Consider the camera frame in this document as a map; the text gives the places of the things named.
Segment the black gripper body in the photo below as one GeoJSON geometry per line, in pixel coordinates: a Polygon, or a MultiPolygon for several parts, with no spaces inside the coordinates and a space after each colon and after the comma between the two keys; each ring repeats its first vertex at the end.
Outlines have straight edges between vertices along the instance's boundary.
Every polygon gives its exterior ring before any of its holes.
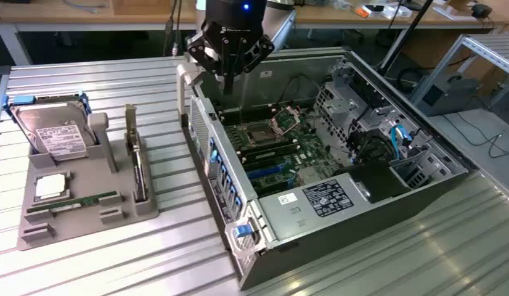
{"type": "Polygon", "coordinates": [[[262,36],[265,8],[266,0],[205,0],[201,29],[208,44],[253,46],[262,36]]]}

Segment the graphics card with metal bracket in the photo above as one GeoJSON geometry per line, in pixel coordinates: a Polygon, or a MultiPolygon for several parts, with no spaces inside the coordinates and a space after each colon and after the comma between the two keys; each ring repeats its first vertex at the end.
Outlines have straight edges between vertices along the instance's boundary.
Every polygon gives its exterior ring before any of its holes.
{"type": "Polygon", "coordinates": [[[141,203],[149,200],[149,164],[146,159],[145,145],[137,130],[136,106],[125,105],[125,141],[128,155],[132,160],[132,169],[134,175],[134,202],[141,203]]]}

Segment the CPU socket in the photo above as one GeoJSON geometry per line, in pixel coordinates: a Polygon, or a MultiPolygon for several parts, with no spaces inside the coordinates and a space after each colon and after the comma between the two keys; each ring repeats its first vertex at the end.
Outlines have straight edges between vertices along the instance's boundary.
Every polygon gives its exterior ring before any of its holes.
{"type": "Polygon", "coordinates": [[[261,146],[274,142],[277,135],[266,124],[246,126],[248,142],[252,146],[261,146]]]}

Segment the small white box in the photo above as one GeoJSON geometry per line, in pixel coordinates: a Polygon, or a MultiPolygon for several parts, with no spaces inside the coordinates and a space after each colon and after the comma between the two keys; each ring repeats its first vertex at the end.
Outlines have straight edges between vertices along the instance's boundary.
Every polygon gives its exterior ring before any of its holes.
{"type": "Polygon", "coordinates": [[[395,10],[394,7],[385,7],[383,11],[381,12],[381,15],[387,19],[391,19],[393,17],[409,18],[411,14],[413,14],[413,11],[403,6],[399,7],[398,10],[395,10]]]}

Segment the black slanted pole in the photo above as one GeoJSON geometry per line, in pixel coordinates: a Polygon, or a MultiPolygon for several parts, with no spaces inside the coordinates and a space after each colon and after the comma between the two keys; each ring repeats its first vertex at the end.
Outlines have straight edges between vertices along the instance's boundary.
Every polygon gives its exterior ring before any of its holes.
{"type": "Polygon", "coordinates": [[[413,19],[410,26],[407,27],[407,29],[402,29],[398,37],[395,38],[395,41],[394,41],[394,43],[393,43],[393,45],[391,45],[391,47],[390,47],[390,49],[385,55],[385,59],[383,59],[381,66],[378,68],[378,73],[381,75],[385,75],[387,73],[387,71],[391,67],[391,64],[394,63],[394,60],[398,57],[401,49],[402,49],[402,47],[403,47],[403,45],[409,39],[409,36],[413,33],[414,29],[417,28],[417,25],[418,25],[423,15],[425,15],[427,9],[429,9],[431,3],[433,3],[433,0],[425,1],[421,10],[417,13],[415,18],[413,19]]]}

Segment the blue expansion slot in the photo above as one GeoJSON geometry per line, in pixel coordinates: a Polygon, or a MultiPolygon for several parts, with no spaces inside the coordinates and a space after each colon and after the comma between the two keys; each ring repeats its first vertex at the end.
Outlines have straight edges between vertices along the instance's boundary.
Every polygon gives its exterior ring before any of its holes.
{"type": "Polygon", "coordinates": [[[277,166],[272,166],[272,167],[266,167],[266,168],[260,168],[257,170],[249,171],[246,173],[246,175],[248,175],[249,179],[262,178],[268,175],[280,173],[282,171],[282,168],[284,168],[282,165],[277,165],[277,166]]]}

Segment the silver hard disk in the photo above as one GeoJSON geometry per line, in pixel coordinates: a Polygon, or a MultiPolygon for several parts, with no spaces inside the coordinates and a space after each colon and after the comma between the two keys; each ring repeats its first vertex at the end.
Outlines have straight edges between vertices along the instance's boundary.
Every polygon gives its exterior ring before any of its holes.
{"type": "Polygon", "coordinates": [[[96,137],[81,102],[12,105],[9,109],[37,154],[48,153],[57,162],[86,157],[96,137]]]}

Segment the grey machine box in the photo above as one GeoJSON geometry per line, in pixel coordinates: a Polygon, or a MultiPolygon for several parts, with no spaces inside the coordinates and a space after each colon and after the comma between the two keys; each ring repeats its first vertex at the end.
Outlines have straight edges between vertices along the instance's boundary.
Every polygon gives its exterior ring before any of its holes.
{"type": "Polygon", "coordinates": [[[478,88],[478,80],[458,72],[439,75],[415,105],[427,117],[462,111],[478,88]]]}

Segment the white wedge stand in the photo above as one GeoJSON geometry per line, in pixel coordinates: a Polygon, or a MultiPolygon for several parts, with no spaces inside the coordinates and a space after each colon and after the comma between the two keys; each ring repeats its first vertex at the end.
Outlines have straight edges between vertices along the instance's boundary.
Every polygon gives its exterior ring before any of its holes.
{"type": "Polygon", "coordinates": [[[466,22],[475,20],[470,10],[457,10],[451,6],[435,6],[433,10],[453,21],[466,22]]]}

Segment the grey plastic parts rack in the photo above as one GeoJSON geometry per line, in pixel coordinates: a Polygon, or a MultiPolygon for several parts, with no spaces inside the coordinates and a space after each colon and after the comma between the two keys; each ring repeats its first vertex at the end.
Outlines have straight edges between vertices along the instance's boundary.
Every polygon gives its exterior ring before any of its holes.
{"type": "Polygon", "coordinates": [[[46,151],[29,155],[17,249],[29,250],[157,217],[145,140],[136,108],[126,106],[125,132],[109,140],[105,113],[86,117],[96,141],[78,124],[34,130],[46,151]]]}

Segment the green loose RAM stick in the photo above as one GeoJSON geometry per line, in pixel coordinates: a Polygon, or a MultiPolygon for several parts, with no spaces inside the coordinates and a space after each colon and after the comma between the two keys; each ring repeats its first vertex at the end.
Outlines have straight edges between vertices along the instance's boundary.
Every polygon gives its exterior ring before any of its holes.
{"type": "Polygon", "coordinates": [[[61,212],[61,211],[68,211],[68,210],[73,210],[77,208],[90,207],[90,206],[94,206],[100,203],[100,199],[102,197],[110,197],[110,196],[114,196],[117,194],[118,193],[116,191],[110,191],[110,192],[104,192],[101,194],[81,197],[77,199],[69,199],[69,200],[49,203],[45,205],[38,205],[38,206],[28,208],[26,213],[34,213],[34,212],[38,212],[42,210],[50,210],[50,211],[56,210],[57,212],[61,212]]]}

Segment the slotted metal disk bay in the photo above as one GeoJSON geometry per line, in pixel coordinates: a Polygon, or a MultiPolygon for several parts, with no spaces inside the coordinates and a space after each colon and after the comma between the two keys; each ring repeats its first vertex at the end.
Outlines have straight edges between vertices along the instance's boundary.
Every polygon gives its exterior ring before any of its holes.
{"type": "Polygon", "coordinates": [[[390,167],[411,189],[467,172],[457,160],[433,147],[413,148],[405,158],[390,161],[390,167]]]}

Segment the open black PC case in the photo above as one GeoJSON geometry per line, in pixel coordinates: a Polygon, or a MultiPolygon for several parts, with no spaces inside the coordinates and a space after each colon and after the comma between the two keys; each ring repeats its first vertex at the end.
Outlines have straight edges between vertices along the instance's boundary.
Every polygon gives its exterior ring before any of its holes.
{"type": "MultiPolygon", "coordinates": [[[[177,67],[177,90],[180,93],[185,90],[192,92],[181,124],[241,289],[254,287],[410,219],[477,169],[427,117],[351,51],[284,51],[240,77],[229,95],[220,92],[213,76],[196,63],[184,61],[177,67]],[[258,202],[262,197],[257,196],[248,180],[221,115],[238,110],[245,112],[268,104],[298,105],[304,109],[310,108],[314,114],[314,101],[326,82],[350,86],[374,109],[370,117],[379,118],[375,129],[350,133],[346,150],[330,147],[340,168],[367,162],[387,162],[390,166],[390,161],[405,158],[413,148],[433,147],[457,160],[467,172],[370,203],[370,209],[355,217],[281,242],[262,218],[258,202]],[[226,174],[242,201],[240,216],[234,216],[229,191],[225,191],[224,180],[218,178],[221,165],[226,166],[226,174]],[[236,238],[233,228],[242,224],[249,224],[254,232],[236,238]]],[[[359,183],[355,186],[366,199],[363,186],[359,183]]]]}

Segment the wooden desk white frame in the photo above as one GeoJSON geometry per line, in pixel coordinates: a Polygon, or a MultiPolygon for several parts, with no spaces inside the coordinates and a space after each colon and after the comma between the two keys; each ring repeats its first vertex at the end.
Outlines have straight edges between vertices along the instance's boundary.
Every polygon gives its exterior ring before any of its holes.
{"type": "MultiPolygon", "coordinates": [[[[298,29],[406,29],[414,21],[417,12],[409,18],[394,20],[378,15],[363,18],[355,13],[362,4],[382,4],[381,0],[346,0],[350,9],[334,9],[332,6],[297,6],[294,27],[298,29]]],[[[485,21],[451,20],[430,8],[417,25],[418,29],[489,29],[499,32],[509,26],[509,16],[494,10],[485,21]]]]}
{"type": "Polygon", "coordinates": [[[170,4],[166,14],[114,15],[110,0],[0,0],[0,37],[16,65],[160,57],[166,20],[198,27],[196,0],[170,4]]]}

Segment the aluminium profile frame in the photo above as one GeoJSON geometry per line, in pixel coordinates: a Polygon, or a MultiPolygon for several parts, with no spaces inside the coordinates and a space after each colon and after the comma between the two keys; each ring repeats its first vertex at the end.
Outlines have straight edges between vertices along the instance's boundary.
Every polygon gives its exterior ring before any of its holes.
{"type": "MultiPolygon", "coordinates": [[[[463,73],[469,66],[473,64],[475,59],[482,58],[498,69],[501,69],[509,75],[509,34],[474,34],[474,35],[461,35],[454,41],[450,49],[445,53],[439,63],[434,67],[430,75],[418,84],[413,94],[410,96],[410,101],[415,105],[429,88],[431,87],[435,78],[443,74],[463,73]],[[457,71],[446,72],[447,67],[454,63],[453,58],[461,52],[462,49],[469,49],[473,56],[467,57],[465,61],[461,62],[461,66],[457,71]]],[[[495,92],[489,104],[494,105],[499,103],[509,93],[509,82],[505,84],[501,91],[495,92]]]]}

